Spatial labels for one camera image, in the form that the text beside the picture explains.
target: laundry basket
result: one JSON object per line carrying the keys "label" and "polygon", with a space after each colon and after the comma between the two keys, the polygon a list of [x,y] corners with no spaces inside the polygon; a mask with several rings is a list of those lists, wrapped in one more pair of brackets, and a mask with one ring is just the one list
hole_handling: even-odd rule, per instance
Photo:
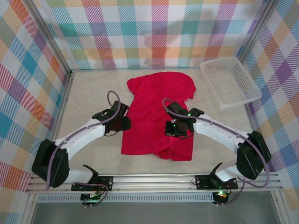
{"label": "laundry basket", "polygon": [[262,97],[256,83],[236,57],[223,57],[200,64],[221,109]]}

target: cable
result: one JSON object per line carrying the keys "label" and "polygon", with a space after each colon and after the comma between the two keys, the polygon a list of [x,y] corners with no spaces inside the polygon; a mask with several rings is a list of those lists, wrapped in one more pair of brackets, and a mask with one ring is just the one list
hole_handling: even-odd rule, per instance
{"label": "cable", "polygon": [[104,136],[106,136],[106,137],[111,137],[111,136],[114,136],[114,135],[116,135],[118,132],[115,132],[114,134],[111,134],[111,135],[106,135],[106,134],[104,134]]}
{"label": "cable", "polygon": [[77,131],[75,131],[74,133],[70,134],[70,135],[69,135],[64,141],[62,141],[62,142],[55,148],[55,150],[53,151],[53,153],[52,153],[52,155],[51,155],[51,157],[50,157],[49,164],[48,164],[46,190],[48,190],[49,187],[50,187],[51,169],[52,169],[52,163],[53,163],[55,154],[56,154],[56,152],[61,148],[61,146],[63,146],[67,141],[69,141],[69,140],[70,140],[72,137],[74,137],[76,134],[78,134],[78,133],[80,133],[80,132],[82,132],[82,131],[84,131],[84,130],[86,130],[86,129],[89,129],[89,128],[91,128],[91,127],[99,126],[99,125],[102,125],[102,124],[107,123],[108,121],[111,121],[112,119],[115,118],[115,116],[116,116],[116,115],[118,114],[118,112],[120,111],[120,108],[121,108],[121,99],[120,99],[120,97],[117,95],[117,93],[114,92],[114,91],[112,91],[112,90],[108,91],[108,93],[107,93],[108,103],[111,105],[110,100],[109,100],[109,94],[110,94],[111,92],[114,93],[114,94],[116,95],[117,100],[118,100],[118,102],[119,102],[115,114],[114,114],[112,117],[110,117],[110,118],[108,118],[108,119],[106,119],[106,120],[104,120],[104,121],[101,121],[101,122],[99,122],[99,123],[90,125],[90,126],[88,126],[88,127],[80,128],[79,130],[77,130]]}
{"label": "cable", "polygon": [[232,184],[230,182],[228,184],[229,184],[229,188],[230,188],[229,193],[231,194],[232,193]]}
{"label": "cable", "polygon": [[194,134],[192,133],[191,135],[183,137],[183,138],[178,137],[178,139],[183,140],[183,139],[188,139],[188,138],[193,137],[193,136],[194,136]]}
{"label": "cable", "polygon": [[249,140],[248,140],[247,138],[245,138],[244,136],[239,135],[237,132],[235,132],[235,131],[233,131],[233,130],[230,130],[229,128],[227,128],[227,127],[225,127],[225,126],[223,126],[223,125],[221,125],[221,124],[218,124],[218,123],[216,123],[216,122],[212,122],[212,121],[210,121],[210,120],[208,120],[208,119],[204,119],[204,118],[200,118],[200,117],[194,117],[194,116],[186,116],[186,115],[181,115],[181,114],[172,112],[171,110],[169,110],[169,109],[166,107],[166,105],[165,105],[165,101],[166,101],[166,100],[167,100],[167,101],[170,101],[170,102],[173,102],[173,101],[172,101],[171,99],[168,99],[168,98],[164,98],[164,99],[162,100],[163,108],[164,108],[168,113],[171,113],[171,114],[173,114],[173,115],[175,115],[175,116],[178,116],[178,117],[181,117],[181,118],[192,118],[192,119],[202,120],[202,121],[207,122],[207,123],[209,123],[209,124],[213,123],[213,125],[216,125],[217,127],[221,128],[221,129],[223,129],[223,130],[225,130],[225,131],[227,131],[227,132],[230,132],[230,133],[232,133],[232,134],[234,134],[234,135],[240,137],[242,140],[246,141],[248,144],[250,144],[251,147],[253,147],[253,149],[256,151],[256,153],[257,153],[257,154],[259,155],[259,157],[261,158],[262,163],[263,163],[263,165],[264,165],[264,167],[265,167],[265,170],[266,170],[266,175],[267,175],[266,183],[265,183],[264,185],[262,185],[262,186],[258,186],[258,185],[255,185],[255,184],[253,184],[253,183],[250,183],[250,182],[246,181],[246,180],[245,180],[245,177],[244,177],[243,180],[242,180],[240,177],[238,177],[239,180],[243,181],[243,185],[242,185],[242,188],[241,188],[239,194],[238,194],[233,200],[231,200],[231,201],[235,201],[235,200],[239,197],[240,193],[242,193],[242,191],[244,190],[245,183],[247,183],[247,184],[249,184],[249,185],[251,185],[251,186],[253,186],[253,187],[256,187],[256,188],[264,188],[264,187],[266,187],[266,186],[268,185],[268,183],[269,183],[269,181],[270,181],[270,169],[269,169],[269,167],[268,167],[268,165],[267,165],[267,163],[266,163],[266,160],[264,159],[263,155],[261,154],[261,152],[258,150],[258,148],[257,148],[251,141],[249,141]]}
{"label": "cable", "polygon": [[193,185],[196,185],[196,183],[193,182],[194,178],[195,178],[195,177],[192,178],[191,183],[192,183]]}
{"label": "cable", "polygon": [[101,187],[100,187],[100,189],[99,189],[99,192],[100,192],[100,194],[102,195],[102,194],[104,194],[104,193],[105,193],[105,189],[103,190],[103,193],[101,193]]}
{"label": "cable", "polygon": [[106,190],[105,195],[103,197],[101,197],[101,199],[97,203],[95,203],[94,205],[87,205],[85,203],[86,199],[84,199],[83,200],[83,205],[85,206],[85,208],[93,208],[93,207],[97,206],[98,204],[100,204],[106,198],[106,196],[108,194],[108,191],[109,191],[108,187],[104,184],[96,184],[96,183],[77,183],[77,184],[84,185],[84,186],[99,186],[100,188],[104,187],[105,190]]}

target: red t-shirt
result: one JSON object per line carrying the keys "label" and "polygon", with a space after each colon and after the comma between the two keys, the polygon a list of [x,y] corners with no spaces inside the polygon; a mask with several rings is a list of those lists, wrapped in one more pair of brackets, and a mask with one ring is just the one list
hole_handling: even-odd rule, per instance
{"label": "red t-shirt", "polygon": [[127,155],[150,154],[162,159],[189,161],[192,159],[193,137],[180,140],[165,136],[166,121],[171,117],[162,106],[169,98],[187,109],[184,101],[193,98],[193,80],[181,72],[159,72],[130,79],[128,82],[134,100],[129,108],[131,129],[123,132],[121,153]]}

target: plaid wall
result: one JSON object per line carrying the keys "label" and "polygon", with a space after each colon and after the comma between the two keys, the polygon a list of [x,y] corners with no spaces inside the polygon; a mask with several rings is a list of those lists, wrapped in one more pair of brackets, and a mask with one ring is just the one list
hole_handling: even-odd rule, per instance
{"label": "plaid wall", "polygon": [[199,67],[240,54],[267,0],[35,0],[74,69]]}
{"label": "plaid wall", "polygon": [[247,61],[261,99],[250,104],[290,208],[299,217],[299,1],[280,0]]}
{"label": "plaid wall", "polygon": [[66,74],[21,0],[0,0],[0,223],[14,224]]}

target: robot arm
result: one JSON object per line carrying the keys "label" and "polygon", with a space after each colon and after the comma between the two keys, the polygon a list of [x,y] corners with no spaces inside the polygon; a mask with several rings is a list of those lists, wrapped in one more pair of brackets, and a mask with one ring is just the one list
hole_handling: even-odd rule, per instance
{"label": "robot arm", "polygon": [[84,165],[91,172],[70,170],[69,160],[87,144],[110,131],[118,132],[128,130],[131,127],[130,119],[125,116],[128,106],[123,103],[121,103],[120,110],[113,119],[100,124],[100,122],[114,116],[118,109],[118,103],[115,101],[110,109],[93,115],[92,119],[74,132],[55,141],[48,139],[42,141],[32,165],[32,171],[47,181],[49,161],[53,152],[57,150],[51,166],[50,186],[56,188],[64,182],[93,183],[98,176],[94,169]]}
{"label": "robot arm", "polygon": [[172,137],[186,136],[186,130],[189,129],[192,133],[203,134],[214,139],[237,154],[236,159],[218,164],[210,173],[211,182],[216,187],[239,176],[254,180],[264,169],[260,156],[248,141],[256,146],[266,163],[271,159],[268,147],[262,135],[257,131],[246,133],[235,130],[216,122],[196,108],[187,111],[177,102],[173,102],[167,109],[173,112],[169,113],[173,120],[166,123],[166,135]]}
{"label": "robot arm", "polygon": [[[210,120],[212,123],[207,124],[202,120],[197,120],[193,125],[194,131],[196,133],[206,135],[207,137],[210,137],[211,139],[214,139],[215,141],[223,144],[231,151],[233,151],[235,154],[238,153],[239,144],[244,143],[244,140],[242,140],[241,138],[237,137],[232,133],[228,133],[227,131],[221,129],[216,125],[213,125],[213,123],[216,121],[210,118],[208,115],[202,114],[200,117]],[[246,132],[242,132],[235,129],[234,131],[237,132],[239,135],[242,135],[246,138],[248,137]],[[234,159],[229,162],[221,164],[215,171],[216,176],[223,182],[226,182],[238,176],[242,176],[240,171],[237,169],[236,162],[237,159]]]}

